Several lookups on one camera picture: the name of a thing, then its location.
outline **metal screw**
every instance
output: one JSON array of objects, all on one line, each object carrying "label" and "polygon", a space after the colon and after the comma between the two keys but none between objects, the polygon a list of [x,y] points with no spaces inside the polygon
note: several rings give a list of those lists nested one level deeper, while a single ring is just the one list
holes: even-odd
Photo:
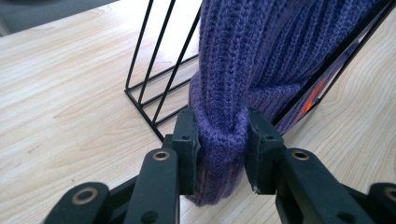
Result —
[{"label": "metal screw", "polygon": [[164,161],[168,159],[171,155],[167,151],[159,151],[152,155],[152,158],[156,161]]},{"label": "metal screw", "polygon": [[291,156],[299,161],[307,161],[309,160],[309,155],[300,150],[294,150],[291,152]]},{"label": "metal screw", "polygon": [[72,203],[78,204],[78,205],[86,204],[86,203],[91,202],[93,199],[95,199],[97,195],[98,195],[97,189],[87,187],[85,189],[79,190],[73,196]]}]

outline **light wooden table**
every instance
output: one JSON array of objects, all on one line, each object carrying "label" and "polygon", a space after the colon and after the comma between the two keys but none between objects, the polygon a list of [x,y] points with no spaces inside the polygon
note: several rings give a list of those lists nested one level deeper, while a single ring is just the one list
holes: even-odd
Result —
[{"label": "light wooden table", "polygon": [[[144,155],[161,145],[123,92],[142,4],[120,1],[0,38],[1,223],[38,223],[84,182],[112,189],[137,175]],[[187,18],[199,2],[178,4],[191,8]],[[164,5],[153,9],[159,20]],[[364,192],[374,182],[396,182],[395,23],[393,11],[325,100],[285,135],[289,147],[315,152],[340,182]],[[164,48],[156,69],[178,51]],[[171,133],[172,125],[163,131]],[[255,195],[245,177],[215,206],[198,208],[184,198],[180,206],[182,223],[279,222],[274,197]]]}]

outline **ribbed knit cuff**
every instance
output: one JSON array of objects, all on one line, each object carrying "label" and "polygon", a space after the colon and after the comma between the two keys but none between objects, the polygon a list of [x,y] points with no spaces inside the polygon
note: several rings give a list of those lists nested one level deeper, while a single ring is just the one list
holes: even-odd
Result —
[{"label": "ribbed knit cuff", "polygon": [[191,80],[190,106],[194,109],[202,150],[197,161],[198,189],[188,199],[202,206],[228,197],[239,183],[247,149],[248,110],[243,108],[236,115],[232,132],[213,127],[203,108],[198,76]]}]

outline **knitted fabric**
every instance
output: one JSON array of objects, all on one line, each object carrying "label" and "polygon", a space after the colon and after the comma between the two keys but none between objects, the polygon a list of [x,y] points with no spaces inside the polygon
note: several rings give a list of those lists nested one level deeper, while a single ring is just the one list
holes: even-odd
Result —
[{"label": "knitted fabric", "polygon": [[277,125],[276,128],[280,133],[285,133],[289,130],[305,113],[316,103],[318,96],[325,90],[327,84],[332,80],[333,76],[336,75],[337,71],[342,67],[344,62],[351,56],[353,51],[358,46],[358,42],[351,44],[340,57],[332,63],[331,66],[320,76],[316,83],[307,91],[307,93],[300,98],[299,102],[289,111],[289,113],[283,118]]},{"label": "knitted fabric", "polygon": [[[202,145],[191,201],[215,204],[233,192],[247,151],[248,108],[273,120],[377,2],[204,0],[190,88]],[[282,133],[303,104],[277,127]]]}]

